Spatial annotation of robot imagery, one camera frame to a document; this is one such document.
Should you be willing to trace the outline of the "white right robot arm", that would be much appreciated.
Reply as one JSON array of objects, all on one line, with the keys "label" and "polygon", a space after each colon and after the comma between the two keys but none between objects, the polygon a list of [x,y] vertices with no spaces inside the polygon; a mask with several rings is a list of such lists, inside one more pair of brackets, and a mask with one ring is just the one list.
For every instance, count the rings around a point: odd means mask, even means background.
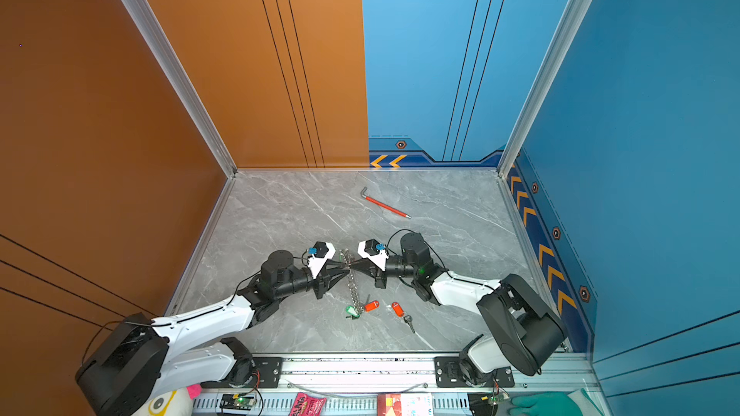
[{"label": "white right robot arm", "polygon": [[568,339],[560,316],[522,277],[503,279],[464,277],[435,259],[437,253],[418,233],[401,238],[400,252],[370,239],[358,243],[357,272],[387,287],[391,277],[407,278],[424,302],[452,306],[479,315],[489,329],[471,340],[459,353],[457,370],[450,378],[467,386],[489,386],[498,370],[514,368],[534,377]]}]

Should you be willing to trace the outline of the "red tagged key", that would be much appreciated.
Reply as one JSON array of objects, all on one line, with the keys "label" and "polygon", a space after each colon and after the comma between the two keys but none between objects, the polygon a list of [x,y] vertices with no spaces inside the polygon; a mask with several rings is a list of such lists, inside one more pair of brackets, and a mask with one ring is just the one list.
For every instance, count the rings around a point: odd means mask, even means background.
[{"label": "red tagged key", "polygon": [[391,304],[391,309],[394,312],[394,314],[403,320],[403,322],[410,328],[410,331],[413,334],[416,334],[415,328],[414,328],[414,320],[412,319],[412,315],[408,314],[404,308],[402,308],[401,304],[399,302],[393,302]]}]

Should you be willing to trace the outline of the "green key tag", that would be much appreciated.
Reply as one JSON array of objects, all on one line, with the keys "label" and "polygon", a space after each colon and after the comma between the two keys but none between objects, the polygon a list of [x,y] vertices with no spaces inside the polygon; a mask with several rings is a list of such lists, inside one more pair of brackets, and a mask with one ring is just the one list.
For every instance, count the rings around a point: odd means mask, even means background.
[{"label": "green key tag", "polygon": [[351,305],[346,308],[346,314],[347,317],[350,319],[358,319],[360,317],[360,312],[358,312],[358,310]]}]

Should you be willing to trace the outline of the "metal keyring with chain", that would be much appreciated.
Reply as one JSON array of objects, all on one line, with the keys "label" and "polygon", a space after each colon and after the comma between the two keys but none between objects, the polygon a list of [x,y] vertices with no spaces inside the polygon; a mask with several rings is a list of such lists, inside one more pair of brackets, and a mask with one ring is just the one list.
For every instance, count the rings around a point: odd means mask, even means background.
[{"label": "metal keyring with chain", "polygon": [[[343,264],[345,264],[347,267],[353,262],[355,262],[354,256],[348,248],[341,250],[340,255],[341,255]],[[351,306],[354,306],[358,310],[358,312],[360,312],[360,316],[361,316],[363,312],[363,304],[360,301],[360,293],[358,292],[358,285],[357,285],[357,281],[355,278],[355,273],[351,269],[350,269],[350,273],[348,273],[347,275],[347,280],[348,280],[348,288],[349,288],[349,291],[352,297]]]}]

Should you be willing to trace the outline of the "red key tag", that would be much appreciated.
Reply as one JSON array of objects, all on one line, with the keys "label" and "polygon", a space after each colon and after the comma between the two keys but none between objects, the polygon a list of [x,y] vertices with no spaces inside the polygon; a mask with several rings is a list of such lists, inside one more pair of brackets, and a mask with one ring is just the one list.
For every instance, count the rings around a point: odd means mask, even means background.
[{"label": "red key tag", "polygon": [[371,302],[366,302],[363,306],[364,312],[371,312],[380,307],[380,302],[378,300],[372,300]]}]

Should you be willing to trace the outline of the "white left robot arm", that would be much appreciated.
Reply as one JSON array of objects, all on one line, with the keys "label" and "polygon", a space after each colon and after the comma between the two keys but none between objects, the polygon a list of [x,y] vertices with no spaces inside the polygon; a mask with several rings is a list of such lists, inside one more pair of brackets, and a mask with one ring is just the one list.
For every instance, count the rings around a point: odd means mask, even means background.
[{"label": "white left robot arm", "polygon": [[155,397],[202,382],[246,383],[252,354],[236,333],[263,323],[292,295],[323,298],[350,273],[333,256],[335,247],[324,242],[301,257],[276,250],[215,304],[113,321],[105,340],[84,353],[75,381],[97,415],[132,415]]}]

